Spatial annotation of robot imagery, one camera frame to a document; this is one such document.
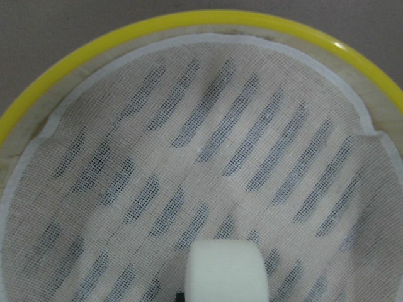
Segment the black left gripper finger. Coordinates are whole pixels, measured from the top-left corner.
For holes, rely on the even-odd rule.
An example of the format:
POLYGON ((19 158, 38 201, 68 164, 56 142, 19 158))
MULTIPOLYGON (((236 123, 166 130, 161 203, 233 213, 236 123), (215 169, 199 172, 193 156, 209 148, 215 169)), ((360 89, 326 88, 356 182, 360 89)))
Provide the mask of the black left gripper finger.
POLYGON ((174 302, 185 302, 185 292, 177 292, 175 294, 174 302))

